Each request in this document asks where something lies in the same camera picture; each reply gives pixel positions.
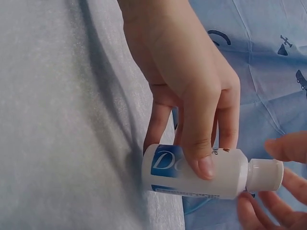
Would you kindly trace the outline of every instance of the blue fabric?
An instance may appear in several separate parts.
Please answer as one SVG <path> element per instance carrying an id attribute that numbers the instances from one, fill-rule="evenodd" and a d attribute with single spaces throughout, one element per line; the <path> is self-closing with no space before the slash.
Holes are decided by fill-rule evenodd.
<path id="1" fill-rule="evenodd" d="M 241 81 L 238 148 L 270 158 L 268 138 L 307 130 L 307 0 L 190 0 Z M 285 166 L 307 177 L 306 165 Z M 283 187 L 278 194 L 307 211 Z M 236 201 L 183 198 L 187 230 L 238 230 Z"/>

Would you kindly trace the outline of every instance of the white bottle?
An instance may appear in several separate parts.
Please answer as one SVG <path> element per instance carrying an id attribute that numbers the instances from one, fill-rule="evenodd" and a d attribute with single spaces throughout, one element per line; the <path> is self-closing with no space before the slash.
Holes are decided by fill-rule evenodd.
<path id="1" fill-rule="evenodd" d="M 197 177 L 184 158 L 181 147 L 153 144 L 142 162 L 146 190 L 181 196 L 235 199 L 241 192 L 276 191 L 283 180 L 283 163 L 248 159 L 239 149 L 213 149 L 215 177 Z"/>

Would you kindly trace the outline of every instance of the hand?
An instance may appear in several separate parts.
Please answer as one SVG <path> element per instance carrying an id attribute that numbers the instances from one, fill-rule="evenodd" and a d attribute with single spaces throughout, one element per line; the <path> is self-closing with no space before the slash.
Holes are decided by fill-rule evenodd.
<path id="1" fill-rule="evenodd" d="M 119 0 L 132 57 L 149 82 L 153 107 L 144 149 L 159 143 L 179 108 L 175 144 L 195 173 L 214 176 L 212 144 L 235 148 L 240 82 L 187 0 Z"/>
<path id="2" fill-rule="evenodd" d="M 307 131 L 285 135 L 277 140 L 268 140 L 265 148 L 281 161 L 307 163 Z M 285 169 L 283 186 L 301 203 L 307 205 L 307 180 Z M 256 200 L 243 194 L 238 200 L 238 217 L 244 230 L 305 230 L 307 213 L 295 212 L 274 192 L 259 192 L 265 207 L 278 220 L 276 226 L 261 210 Z"/>

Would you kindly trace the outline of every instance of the bottle cap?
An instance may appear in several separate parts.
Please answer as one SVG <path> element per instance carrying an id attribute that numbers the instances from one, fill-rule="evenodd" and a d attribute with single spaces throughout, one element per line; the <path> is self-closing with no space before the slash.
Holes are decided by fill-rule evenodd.
<path id="1" fill-rule="evenodd" d="M 283 181 L 283 162 L 252 159 L 248 164 L 248 192 L 276 191 Z"/>

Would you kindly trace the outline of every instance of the blue label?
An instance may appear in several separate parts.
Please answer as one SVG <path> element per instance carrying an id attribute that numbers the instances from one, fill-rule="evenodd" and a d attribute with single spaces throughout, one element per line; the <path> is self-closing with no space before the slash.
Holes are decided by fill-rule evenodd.
<path id="1" fill-rule="evenodd" d="M 152 184 L 152 189 L 155 192 L 161 192 L 161 190 L 175 191 L 174 188 L 166 187 L 166 186 L 160 186 L 160 185 L 154 185 L 154 184 Z"/>
<path id="2" fill-rule="evenodd" d="M 159 145 L 154 153 L 151 175 L 177 177 L 181 159 L 183 159 L 181 147 Z"/>

